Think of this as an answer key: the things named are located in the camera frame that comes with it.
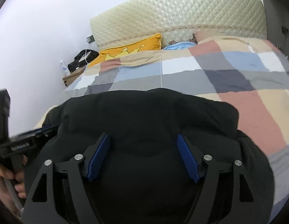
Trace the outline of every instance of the black bag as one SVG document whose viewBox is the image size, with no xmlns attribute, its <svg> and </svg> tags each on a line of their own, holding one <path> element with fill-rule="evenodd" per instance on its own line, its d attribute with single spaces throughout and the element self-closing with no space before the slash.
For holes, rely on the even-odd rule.
<svg viewBox="0 0 289 224">
<path fill-rule="evenodd" d="M 83 61 L 79 62 L 79 60 L 82 58 L 82 56 L 84 56 L 88 52 L 90 52 L 90 54 L 86 58 L 86 61 L 83 60 Z M 87 49 L 86 52 L 85 52 L 85 50 L 82 50 L 78 55 L 75 56 L 74 61 L 72 63 L 68 64 L 68 69 L 70 70 L 70 72 L 73 72 L 76 70 L 77 67 L 84 67 L 87 63 L 90 63 L 95 58 L 97 58 L 98 55 L 99 55 L 98 52 L 91 50 L 91 49 Z"/>
</svg>

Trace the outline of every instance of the bottle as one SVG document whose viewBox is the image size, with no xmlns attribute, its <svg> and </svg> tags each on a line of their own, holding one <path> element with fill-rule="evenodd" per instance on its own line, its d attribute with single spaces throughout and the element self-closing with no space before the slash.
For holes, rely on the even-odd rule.
<svg viewBox="0 0 289 224">
<path fill-rule="evenodd" d="M 70 73 L 65 61 L 62 58 L 59 59 L 59 63 L 61 65 L 61 67 L 63 68 L 63 72 L 65 73 L 65 75 L 66 76 L 70 75 L 71 73 Z"/>
</svg>

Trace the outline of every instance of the checkered blanket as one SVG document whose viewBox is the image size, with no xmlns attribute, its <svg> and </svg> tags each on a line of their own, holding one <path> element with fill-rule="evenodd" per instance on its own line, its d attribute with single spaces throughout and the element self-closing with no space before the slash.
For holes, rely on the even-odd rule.
<svg viewBox="0 0 289 224">
<path fill-rule="evenodd" d="M 178 51 L 143 51 L 94 65 L 60 97 L 168 88 L 238 109 L 238 129 L 267 155 L 275 176 L 271 219 L 289 197 L 289 61 L 269 41 L 214 36 Z"/>
</svg>

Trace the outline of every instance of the quilted headboard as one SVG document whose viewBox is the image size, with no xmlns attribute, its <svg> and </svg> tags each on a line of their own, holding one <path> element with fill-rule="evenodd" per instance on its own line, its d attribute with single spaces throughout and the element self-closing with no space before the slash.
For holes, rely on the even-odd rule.
<svg viewBox="0 0 289 224">
<path fill-rule="evenodd" d="M 261 0 L 130 0 L 90 19 L 98 48 L 130 44 L 155 33 L 187 41 L 198 30 L 241 37 L 267 38 Z"/>
</svg>

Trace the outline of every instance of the wooden nightstand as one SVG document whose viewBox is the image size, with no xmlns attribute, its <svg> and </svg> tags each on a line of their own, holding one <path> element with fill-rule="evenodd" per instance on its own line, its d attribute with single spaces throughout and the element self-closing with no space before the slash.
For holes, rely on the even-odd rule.
<svg viewBox="0 0 289 224">
<path fill-rule="evenodd" d="M 63 83 L 66 85 L 66 87 L 68 87 L 69 85 L 71 85 L 71 83 L 73 81 L 76 80 L 76 78 L 78 78 L 83 72 L 84 72 L 84 69 L 85 67 L 81 67 L 81 68 L 78 68 L 77 70 L 73 71 L 70 75 L 68 76 L 65 76 L 63 78 Z"/>
</svg>

